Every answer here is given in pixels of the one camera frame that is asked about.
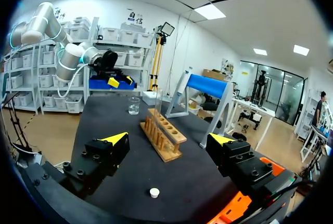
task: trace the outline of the black table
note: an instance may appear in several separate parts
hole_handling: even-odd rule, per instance
[[[129,132],[131,150],[113,177],[106,177],[86,201],[106,211],[141,220],[205,222],[218,214],[238,192],[231,180],[217,171],[199,147],[209,123],[199,117],[169,121],[187,137],[179,159],[164,163],[139,126],[149,108],[140,104],[139,115],[129,115],[127,97],[89,97],[80,118],[72,160],[93,138]],[[162,114],[168,103],[163,102]],[[158,188],[157,199],[149,190]]]

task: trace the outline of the ceiling light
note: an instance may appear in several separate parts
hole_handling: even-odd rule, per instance
[[[298,45],[295,45],[293,48],[293,52],[295,52],[296,54],[304,55],[304,56],[307,56],[309,51],[310,51],[310,49],[302,47],[302,46],[298,46]]]
[[[256,53],[256,54],[260,54],[260,55],[265,55],[267,56],[267,51],[266,50],[261,50],[261,49],[253,49],[253,51]]]
[[[226,16],[217,7],[213,4],[209,4],[203,7],[194,9],[195,12],[198,12],[208,20],[214,20],[219,18],[225,18]]]

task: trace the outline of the ceiling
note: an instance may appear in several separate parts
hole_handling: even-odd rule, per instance
[[[23,0],[19,13],[44,1],[55,0]],[[215,20],[206,20],[191,10],[214,0],[137,1],[159,6],[185,18],[190,16],[192,22],[220,38],[242,57],[258,57],[261,63],[269,60],[307,71],[309,67],[324,67],[331,59],[327,31],[310,0],[221,1],[214,4],[226,18]],[[309,48],[308,56],[294,54],[294,44]],[[256,55],[253,48],[267,50],[268,56]]]

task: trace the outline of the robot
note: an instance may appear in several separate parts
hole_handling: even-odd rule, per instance
[[[56,78],[60,82],[70,83],[71,86],[74,75],[79,72],[76,70],[80,62],[84,66],[89,66],[97,72],[97,75],[106,80],[107,83],[115,88],[119,86],[118,81],[125,81],[132,84],[131,77],[124,75],[120,69],[115,69],[114,65],[118,55],[111,50],[104,55],[98,52],[98,49],[90,43],[82,42],[79,45],[73,44],[73,39],[68,35],[54,16],[54,7],[50,2],[41,3],[35,11],[30,22],[22,22],[13,27],[10,34],[7,35],[6,48],[14,49],[23,45],[31,45],[43,41],[44,34],[49,39],[60,44],[61,59],[57,63]]]

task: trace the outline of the cardboard box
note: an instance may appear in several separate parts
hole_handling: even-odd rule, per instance
[[[225,81],[225,75],[224,74],[221,74],[221,73],[218,73],[218,72],[215,72],[215,71],[211,71],[211,70],[207,70],[207,69],[203,70],[202,76],[210,77],[210,78],[213,78],[215,80]]]

